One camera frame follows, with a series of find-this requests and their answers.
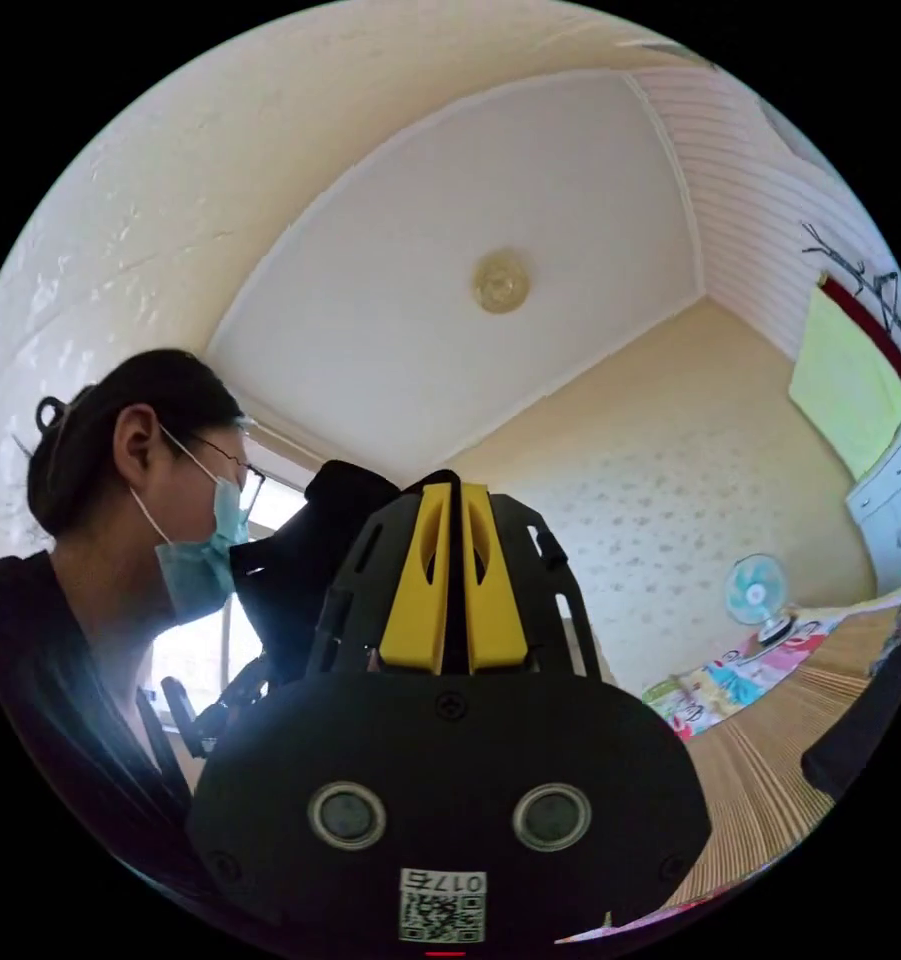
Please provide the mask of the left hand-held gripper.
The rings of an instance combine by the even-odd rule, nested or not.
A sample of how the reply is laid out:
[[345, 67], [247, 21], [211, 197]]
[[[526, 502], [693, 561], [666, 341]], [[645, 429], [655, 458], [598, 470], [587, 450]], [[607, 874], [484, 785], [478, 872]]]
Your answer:
[[305, 489], [303, 505], [274, 533], [231, 551], [235, 597], [262, 652], [198, 716], [196, 754], [209, 754], [262, 691], [303, 677], [326, 594], [353, 542], [371, 515], [400, 494], [377, 473], [329, 461]]

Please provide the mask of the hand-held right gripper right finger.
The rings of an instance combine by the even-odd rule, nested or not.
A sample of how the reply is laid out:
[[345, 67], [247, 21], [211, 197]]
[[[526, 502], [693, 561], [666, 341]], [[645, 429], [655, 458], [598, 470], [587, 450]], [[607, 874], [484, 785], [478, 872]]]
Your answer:
[[484, 485], [461, 485], [463, 587], [472, 673], [520, 669], [528, 646]]

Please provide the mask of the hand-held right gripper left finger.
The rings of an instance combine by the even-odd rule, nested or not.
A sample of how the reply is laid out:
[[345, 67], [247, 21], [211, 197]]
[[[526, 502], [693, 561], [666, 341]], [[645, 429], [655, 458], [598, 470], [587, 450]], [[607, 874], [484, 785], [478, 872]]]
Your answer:
[[423, 488], [406, 558], [379, 646], [383, 665], [442, 668], [450, 568], [450, 485]]

